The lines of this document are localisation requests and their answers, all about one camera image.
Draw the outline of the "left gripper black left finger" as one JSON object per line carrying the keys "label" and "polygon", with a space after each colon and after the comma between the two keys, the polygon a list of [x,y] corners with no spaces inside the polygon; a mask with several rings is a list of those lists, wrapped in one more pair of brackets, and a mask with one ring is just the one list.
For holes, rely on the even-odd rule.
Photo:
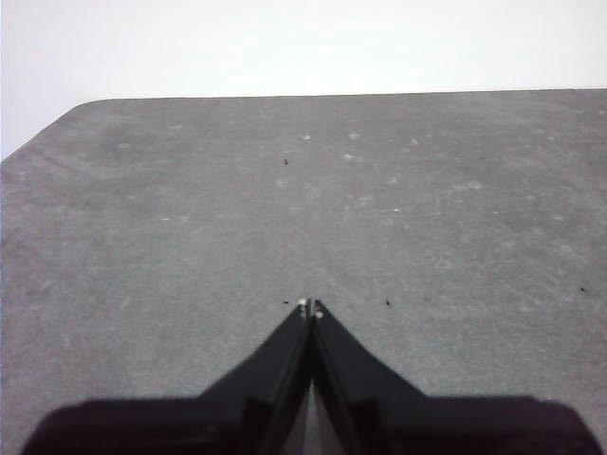
{"label": "left gripper black left finger", "polygon": [[49,413],[26,454],[290,454],[303,440],[312,303],[197,396],[96,399]]}

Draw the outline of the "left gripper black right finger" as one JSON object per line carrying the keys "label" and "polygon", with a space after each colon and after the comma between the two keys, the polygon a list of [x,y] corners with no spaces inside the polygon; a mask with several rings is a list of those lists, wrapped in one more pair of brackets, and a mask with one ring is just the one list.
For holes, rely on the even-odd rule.
{"label": "left gripper black right finger", "polygon": [[530,396],[429,396],[390,369],[319,300],[311,348],[328,454],[598,454],[578,413]]}

